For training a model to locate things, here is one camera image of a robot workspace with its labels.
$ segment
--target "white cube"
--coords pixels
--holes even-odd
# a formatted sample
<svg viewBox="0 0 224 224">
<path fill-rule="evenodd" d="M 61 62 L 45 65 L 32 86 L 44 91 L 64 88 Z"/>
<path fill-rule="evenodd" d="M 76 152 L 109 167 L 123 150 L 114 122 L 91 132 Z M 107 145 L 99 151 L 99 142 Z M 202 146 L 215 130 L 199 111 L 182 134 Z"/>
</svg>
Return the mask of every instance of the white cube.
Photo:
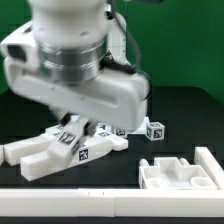
<svg viewBox="0 0 224 224">
<path fill-rule="evenodd" d="M 165 126 L 159 122 L 152 122 L 146 125 L 146 137 L 151 141 L 163 140 Z"/>
</svg>

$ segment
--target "white block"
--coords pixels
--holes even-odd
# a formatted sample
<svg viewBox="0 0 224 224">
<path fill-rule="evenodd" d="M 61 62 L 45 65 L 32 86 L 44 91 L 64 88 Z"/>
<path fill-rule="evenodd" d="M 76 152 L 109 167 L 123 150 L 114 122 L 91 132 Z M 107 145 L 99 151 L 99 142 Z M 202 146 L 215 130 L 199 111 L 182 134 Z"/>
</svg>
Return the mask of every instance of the white block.
<svg viewBox="0 0 224 224">
<path fill-rule="evenodd" d="M 195 148 L 194 161 L 206 170 L 220 190 L 224 190 L 224 171 L 207 147 Z"/>
<path fill-rule="evenodd" d="M 0 189 L 0 216 L 114 217 L 113 190 Z"/>
<path fill-rule="evenodd" d="M 98 128 L 94 136 L 100 136 L 113 142 L 113 150 L 121 151 L 128 148 L 128 140 Z"/>
<path fill-rule="evenodd" d="M 121 138 L 128 137 L 128 132 L 126 130 L 122 130 L 120 128 L 114 128 L 113 133 Z"/>
<path fill-rule="evenodd" d="M 57 139 L 47 149 L 52 160 L 57 161 L 64 168 L 71 163 L 73 155 L 86 140 L 83 131 L 87 122 L 87 118 L 80 117 L 75 122 L 70 121 L 64 127 Z"/>
<path fill-rule="evenodd" d="M 4 145 L 5 161 L 11 166 L 17 165 L 20 163 L 20 158 L 45 151 L 55 139 L 55 136 L 45 133 L 38 137 Z"/>
<path fill-rule="evenodd" d="M 94 136 L 89 138 L 85 146 L 78 150 L 68 167 L 60 166 L 47 152 L 38 153 L 21 159 L 21 174 L 29 181 L 49 174 L 77 166 L 108 154 L 114 148 L 114 143 L 107 138 Z"/>
<path fill-rule="evenodd" d="M 223 191 L 131 190 L 115 192 L 115 217 L 224 217 Z"/>
<path fill-rule="evenodd" d="M 165 126 L 159 122 L 153 122 L 146 125 L 146 137 L 151 141 L 163 140 Z"/>
<path fill-rule="evenodd" d="M 0 166 L 5 160 L 3 145 L 0 145 Z"/>
<path fill-rule="evenodd" d="M 45 129 L 45 133 L 58 136 L 62 132 L 63 129 L 64 127 L 62 125 L 56 125 L 56 126 Z"/>
</svg>

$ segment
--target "white plastic part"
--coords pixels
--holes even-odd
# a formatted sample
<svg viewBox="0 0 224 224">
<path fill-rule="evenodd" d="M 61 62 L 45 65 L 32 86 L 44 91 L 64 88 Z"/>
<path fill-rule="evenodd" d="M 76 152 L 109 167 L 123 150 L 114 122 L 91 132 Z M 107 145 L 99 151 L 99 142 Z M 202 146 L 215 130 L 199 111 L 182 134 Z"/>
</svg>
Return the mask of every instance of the white plastic part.
<svg viewBox="0 0 224 224">
<path fill-rule="evenodd" d="M 88 119 L 81 117 L 73 122 L 70 121 L 59 134 L 57 139 L 49 146 L 47 153 L 58 165 L 66 168 L 72 161 L 73 155 L 86 141 L 83 136 L 84 126 Z"/>
<path fill-rule="evenodd" d="M 195 148 L 194 162 L 204 168 L 219 190 L 224 190 L 224 171 L 207 147 Z"/>
<path fill-rule="evenodd" d="M 134 132 L 128 133 L 129 135 L 146 135 L 146 126 L 150 124 L 149 118 L 145 117 L 141 126 Z"/>
<path fill-rule="evenodd" d="M 20 163 L 20 158 L 45 151 L 56 139 L 54 135 L 45 133 L 38 137 L 4 145 L 5 161 L 11 166 Z"/>
<path fill-rule="evenodd" d="M 98 128 L 94 136 L 103 137 L 113 143 L 114 151 L 121 151 L 128 148 L 128 141 L 101 128 Z"/>
<path fill-rule="evenodd" d="M 50 128 L 46 128 L 45 129 L 45 133 L 48 133 L 50 135 L 54 135 L 54 136 L 58 136 L 61 131 L 64 129 L 64 127 L 62 125 L 56 125 Z"/>
<path fill-rule="evenodd" d="M 72 157 L 69 166 L 62 167 L 47 152 L 38 153 L 21 159 L 21 174 L 29 181 L 62 171 L 64 169 L 86 163 L 108 154 L 112 149 L 123 150 L 128 147 L 128 141 L 99 129 L 94 137 L 88 138 L 85 146 Z"/>
<path fill-rule="evenodd" d="M 223 191 L 1 189 L 0 195 L 0 216 L 224 217 Z"/>
<path fill-rule="evenodd" d="M 5 70 L 10 88 L 18 95 L 46 105 L 57 105 L 74 114 L 136 130 L 142 123 L 149 92 L 148 82 L 139 75 L 105 69 L 102 75 L 82 87 L 49 83 L 40 73 L 30 73 L 9 57 Z"/>
<path fill-rule="evenodd" d="M 37 44 L 34 40 L 33 33 L 26 30 L 32 26 L 32 22 L 28 22 L 11 33 L 6 39 L 1 42 L 1 53 L 4 57 L 10 57 L 8 46 L 19 46 L 23 49 L 27 61 L 21 61 L 13 58 L 18 67 L 27 69 L 28 71 L 36 72 L 39 68 L 39 56 Z"/>
<path fill-rule="evenodd" d="M 154 166 L 140 161 L 139 185 L 142 189 L 217 190 L 200 165 L 184 165 L 177 158 L 155 158 Z"/>
<path fill-rule="evenodd" d="M 117 14 L 117 17 L 123 26 L 126 29 L 126 21 L 123 16 Z M 113 58 L 116 61 L 119 61 L 121 64 L 129 64 L 126 59 L 126 37 L 121 32 L 120 28 L 117 25 L 115 19 L 108 21 L 109 33 L 107 37 L 107 48 L 111 51 Z"/>
<path fill-rule="evenodd" d="M 29 0 L 29 3 L 38 42 L 66 49 L 80 48 L 102 40 L 107 33 L 105 0 Z"/>
<path fill-rule="evenodd" d="M 151 141 L 163 140 L 165 126 L 159 122 L 152 122 L 146 125 L 146 137 Z"/>
<path fill-rule="evenodd" d="M 141 126 L 134 132 L 127 132 L 126 130 L 121 130 L 120 128 L 114 128 L 111 125 L 99 123 L 98 126 L 103 128 L 108 132 L 113 132 L 119 137 L 127 138 L 128 135 L 146 135 L 146 125 L 149 124 L 149 118 L 145 117 Z"/>
<path fill-rule="evenodd" d="M 122 138 L 127 138 L 128 137 L 128 133 L 126 130 L 122 130 L 120 128 L 113 128 L 113 133 L 119 137 Z"/>
<path fill-rule="evenodd" d="M 2 165 L 4 160 L 5 160 L 5 156 L 4 156 L 3 145 L 0 145 L 0 166 Z"/>
</svg>

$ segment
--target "cable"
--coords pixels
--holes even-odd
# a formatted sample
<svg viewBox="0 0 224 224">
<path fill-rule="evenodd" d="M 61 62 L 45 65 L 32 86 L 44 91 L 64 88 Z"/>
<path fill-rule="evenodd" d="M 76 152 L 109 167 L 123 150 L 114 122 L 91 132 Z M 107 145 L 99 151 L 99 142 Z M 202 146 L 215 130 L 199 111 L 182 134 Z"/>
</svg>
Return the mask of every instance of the cable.
<svg viewBox="0 0 224 224">
<path fill-rule="evenodd" d="M 111 7 L 112 7 L 112 15 L 113 15 L 115 21 L 117 22 L 117 25 L 119 26 L 121 31 L 124 33 L 124 35 L 127 38 L 127 41 L 130 43 L 130 45 L 133 48 L 133 51 L 135 54 L 135 66 L 136 66 L 136 70 L 138 72 L 138 71 L 140 71 L 140 67 L 141 67 L 141 51 L 139 49 L 139 46 L 138 46 L 137 42 L 135 41 L 135 39 L 133 38 L 133 36 L 128 31 L 125 30 L 125 28 L 122 26 L 120 20 L 118 19 L 117 7 L 116 7 L 115 0 L 110 0 L 110 3 L 111 3 Z"/>
<path fill-rule="evenodd" d="M 124 12 L 125 19 L 127 19 L 127 17 L 128 17 L 128 10 L 129 10 L 129 2 L 126 2 L 125 12 Z"/>
</svg>

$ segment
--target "green wall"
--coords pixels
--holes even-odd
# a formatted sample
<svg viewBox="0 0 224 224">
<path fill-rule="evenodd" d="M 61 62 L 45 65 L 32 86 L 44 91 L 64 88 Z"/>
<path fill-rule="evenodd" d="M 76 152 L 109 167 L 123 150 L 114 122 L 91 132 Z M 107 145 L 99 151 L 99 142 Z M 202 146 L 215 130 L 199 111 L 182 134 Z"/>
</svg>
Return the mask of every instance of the green wall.
<svg viewBox="0 0 224 224">
<path fill-rule="evenodd" d="M 117 2 L 124 13 L 124 1 Z M 0 39 L 29 18 L 25 0 L 1 0 Z M 154 85 L 201 87 L 224 104 L 224 0 L 132 2 L 127 22 Z M 128 56 L 132 62 L 129 48 Z M 0 73 L 2 92 L 2 67 Z"/>
</svg>

